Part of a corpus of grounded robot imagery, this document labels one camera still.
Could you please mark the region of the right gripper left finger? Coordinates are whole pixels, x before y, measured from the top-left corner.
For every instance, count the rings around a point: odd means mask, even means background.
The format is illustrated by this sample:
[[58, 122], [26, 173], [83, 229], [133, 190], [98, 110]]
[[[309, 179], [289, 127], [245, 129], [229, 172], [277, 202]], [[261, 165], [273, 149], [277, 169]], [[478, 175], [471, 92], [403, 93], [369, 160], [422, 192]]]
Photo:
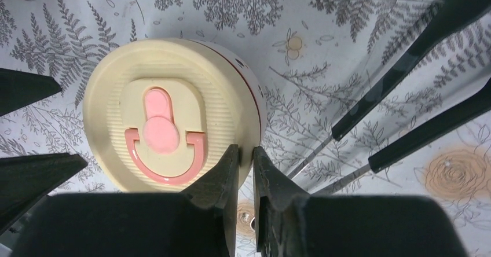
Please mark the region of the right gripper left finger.
[[34, 212], [12, 256], [233, 256], [240, 150], [178, 193], [64, 193]]

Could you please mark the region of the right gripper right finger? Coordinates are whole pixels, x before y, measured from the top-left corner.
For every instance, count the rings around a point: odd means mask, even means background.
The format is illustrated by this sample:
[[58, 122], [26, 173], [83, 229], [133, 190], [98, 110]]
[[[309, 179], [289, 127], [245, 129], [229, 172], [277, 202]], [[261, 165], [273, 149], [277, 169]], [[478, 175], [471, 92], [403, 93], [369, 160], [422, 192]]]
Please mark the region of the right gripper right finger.
[[315, 196], [253, 151], [262, 256], [466, 256], [440, 205], [423, 196]]

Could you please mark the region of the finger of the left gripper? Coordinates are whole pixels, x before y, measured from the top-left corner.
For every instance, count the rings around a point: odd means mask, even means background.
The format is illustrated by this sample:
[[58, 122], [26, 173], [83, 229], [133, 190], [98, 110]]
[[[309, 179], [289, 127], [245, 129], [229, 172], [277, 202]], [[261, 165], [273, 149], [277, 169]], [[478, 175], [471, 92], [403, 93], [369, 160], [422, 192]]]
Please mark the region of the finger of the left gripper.
[[61, 91], [52, 77], [1, 68], [1, 116]]
[[1, 233], [53, 189], [87, 167], [80, 155], [54, 153], [1, 159]]

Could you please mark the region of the steel bowl red band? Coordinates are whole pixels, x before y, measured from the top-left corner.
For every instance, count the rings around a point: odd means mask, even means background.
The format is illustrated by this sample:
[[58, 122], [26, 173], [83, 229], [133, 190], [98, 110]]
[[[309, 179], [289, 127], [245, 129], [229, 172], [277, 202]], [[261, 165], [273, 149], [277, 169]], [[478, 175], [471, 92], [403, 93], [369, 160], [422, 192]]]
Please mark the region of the steel bowl red band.
[[256, 74], [243, 59], [241, 59], [237, 54], [230, 51], [229, 49], [210, 41], [203, 41], [203, 40], [199, 40], [199, 41], [193, 40], [193, 41], [213, 50], [221, 57], [226, 59], [227, 62], [241, 76], [244, 83], [248, 86], [248, 89], [254, 99], [257, 108], [260, 131], [261, 131], [260, 141], [262, 141], [266, 132], [268, 110], [266, 106], [266, 99], [264, 97], [264, 93], [262, 90], [262, 85], [260, 84]]

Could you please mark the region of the cream round lid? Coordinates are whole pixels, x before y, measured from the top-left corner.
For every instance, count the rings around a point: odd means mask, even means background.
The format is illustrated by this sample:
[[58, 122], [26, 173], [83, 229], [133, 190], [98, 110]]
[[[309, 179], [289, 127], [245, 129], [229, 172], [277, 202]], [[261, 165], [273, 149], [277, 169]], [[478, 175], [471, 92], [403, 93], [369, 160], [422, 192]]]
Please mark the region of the cream round lid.
[[261, 143], [248, 86], [193, 39], [135, 41], [106, 55], [87, 83], [83, 124], [98, 164], [123, 192], [179, 192], [231, 144], [242, 185]]

